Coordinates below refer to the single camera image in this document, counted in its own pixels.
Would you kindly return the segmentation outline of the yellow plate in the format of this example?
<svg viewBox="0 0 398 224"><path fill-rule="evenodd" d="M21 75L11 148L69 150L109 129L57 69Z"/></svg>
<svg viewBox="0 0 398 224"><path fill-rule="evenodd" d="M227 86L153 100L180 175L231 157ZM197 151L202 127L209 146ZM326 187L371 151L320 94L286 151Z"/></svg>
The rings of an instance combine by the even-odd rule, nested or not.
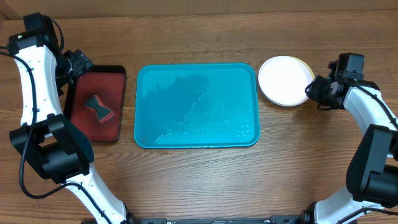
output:
<svg viewBox="0 0 398 224"><path fill-rule="evenodd" d="M298 78L296 78L296 92L300 99L298 102L296 102L296 105L301 105L308 100L308 96L305 93L305 88L312 83L312 81L315 79L315 75L312 69L303 60L297 57L292 58L297 61L298 67L300 69Z"/></svg>

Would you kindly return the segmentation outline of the pink plate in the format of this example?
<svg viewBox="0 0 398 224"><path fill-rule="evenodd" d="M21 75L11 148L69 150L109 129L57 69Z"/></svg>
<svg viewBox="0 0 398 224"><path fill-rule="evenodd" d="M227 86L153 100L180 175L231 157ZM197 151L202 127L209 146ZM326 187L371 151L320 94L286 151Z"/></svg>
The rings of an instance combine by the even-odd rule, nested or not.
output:
<svg viewBox="0 0 398 224"><path fill-rule="evenodd" d="M294 107L300 99L296 92L299 66L292 56L276 56L266 60L258 72L258 83L264 96L274 104Z"/></svg>

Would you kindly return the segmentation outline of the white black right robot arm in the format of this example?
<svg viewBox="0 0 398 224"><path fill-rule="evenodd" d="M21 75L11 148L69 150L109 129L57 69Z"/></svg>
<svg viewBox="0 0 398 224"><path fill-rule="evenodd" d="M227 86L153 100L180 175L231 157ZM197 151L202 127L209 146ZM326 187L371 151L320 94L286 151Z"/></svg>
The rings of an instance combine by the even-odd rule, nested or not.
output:
<svg viewBox="0 0 398 224"><path fill-rule="evenodd" d="M356 223L369 212L396 216L397 116L382 99L379 87L364 79L364 56L340 54L328 64L327 77L316 76L306 88L321 111L348 111L363 138L348 166L345 186L325 200L313 202L297 223Z"/></svg>

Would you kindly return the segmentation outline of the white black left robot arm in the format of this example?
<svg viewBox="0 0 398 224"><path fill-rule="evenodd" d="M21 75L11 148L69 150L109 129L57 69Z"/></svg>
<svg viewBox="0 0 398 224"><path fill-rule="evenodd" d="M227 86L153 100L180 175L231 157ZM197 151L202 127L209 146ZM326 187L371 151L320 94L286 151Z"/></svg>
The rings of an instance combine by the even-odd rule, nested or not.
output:
<svg viewBox="0 0 398 224"><path fill-rule="evenodd" d="M63 112L62 87L94 67L81 51L63 51L56 21L39 12L24 16L25 32L10 36L2 55L13 58L21 78L21 126L9 133L20 153L19 184L33 199L68 189L94 216L95 223L138 223L127 206L103 182L88 138Z"/></svg>

